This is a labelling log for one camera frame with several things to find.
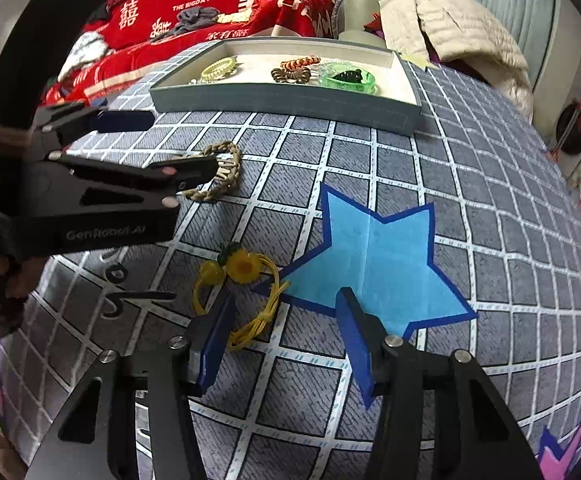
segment brown hair tie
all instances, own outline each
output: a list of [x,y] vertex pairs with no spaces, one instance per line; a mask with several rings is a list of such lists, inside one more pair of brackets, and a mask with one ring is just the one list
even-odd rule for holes
[[272,80],[276,83],[286,83],[286,71],[281,68],[274,68],[270,71]]
[[309,79],[311,79],[311,69],[304,66],[293,71],[287,70],[286,78],[293,79],[298,84],[305,85],[309,82]]

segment light blue star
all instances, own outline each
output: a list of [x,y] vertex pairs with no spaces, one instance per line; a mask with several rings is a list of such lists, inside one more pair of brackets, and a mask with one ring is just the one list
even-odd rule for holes
[[335,297],[350,286],[364,312],[389,334],[477,317],[433,263],[435,216],[425,205],[381,217],[322,184],[324,242],[283,269],[284,301],[335,316]]

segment blue gripper pad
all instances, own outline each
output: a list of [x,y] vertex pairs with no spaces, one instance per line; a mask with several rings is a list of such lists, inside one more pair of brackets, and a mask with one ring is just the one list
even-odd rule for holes
[[351,362],[353,377],[362,393],[364,406],[368,410],[373,403],[375,380],[371,369],[371,353],[364,342],[355,315],[346,300],[344,289],[340,289],[335,297],[335,319],[339,332],[344,340],[344,348]]
[[155,123],[150,110],[104,110],[97,115],[93,127],[101,134],[109,132],[145,132]]
[[235,320],[235,298],[219,293],[208,314],[190,320],[186,338],[190,341],[186,380],[195,385],[195,396],[201,397],[217,378],[230,330]]

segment star-shaped paper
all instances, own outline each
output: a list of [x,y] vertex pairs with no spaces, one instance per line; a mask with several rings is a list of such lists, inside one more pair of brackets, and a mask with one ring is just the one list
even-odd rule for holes
[[477,317],[433,262],[432,204],[384,218],[322,184],[321,205],[324,242],[282,270],[283,301],[334,317],[337,292],[350,286],[364,312],[406,339]]

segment coiled hair tie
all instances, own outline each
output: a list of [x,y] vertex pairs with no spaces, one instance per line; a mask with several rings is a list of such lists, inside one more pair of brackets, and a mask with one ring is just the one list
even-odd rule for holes
[[311,69],[301,67],[296,70],[286,70],[285,68],[274,68],[270,71],[272,80],[276,83],[288,83],[293,80],[298,84],[304,85],[311,79]]
[[282,61],[280,67],[284,70],[293,71],[302,68],[303,66],[317,64],[321,62],[321,60],[322,59],[319,56],[299,57],[298,59],[291,59],[290,61]]

